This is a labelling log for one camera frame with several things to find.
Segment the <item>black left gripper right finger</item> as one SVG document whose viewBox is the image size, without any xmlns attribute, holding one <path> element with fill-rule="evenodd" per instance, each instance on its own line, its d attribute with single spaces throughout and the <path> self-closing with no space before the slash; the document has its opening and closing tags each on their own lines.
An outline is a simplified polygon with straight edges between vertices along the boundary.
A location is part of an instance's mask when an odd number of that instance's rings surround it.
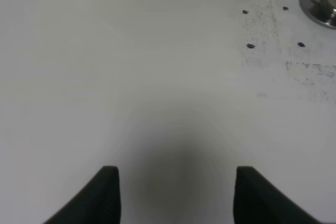
<svg viewBox="0 0 336 224">
<path fill-rule="evenodd" d="M 261 173 L 250 166 L 236 169 L 234 223 L 319 223 Z"/>
</svg>

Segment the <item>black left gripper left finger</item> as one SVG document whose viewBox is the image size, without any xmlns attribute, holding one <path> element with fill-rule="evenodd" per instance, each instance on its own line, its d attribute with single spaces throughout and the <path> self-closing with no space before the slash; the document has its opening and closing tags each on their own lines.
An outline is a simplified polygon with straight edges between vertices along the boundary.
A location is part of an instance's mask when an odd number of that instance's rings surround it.
<svg viewBox="0 0 336 224">
<path fill-rule="evenodd" d="M 119 170 L 102 167 L 85 187 L 46 223 L 120 223 Z"/>
</svg>

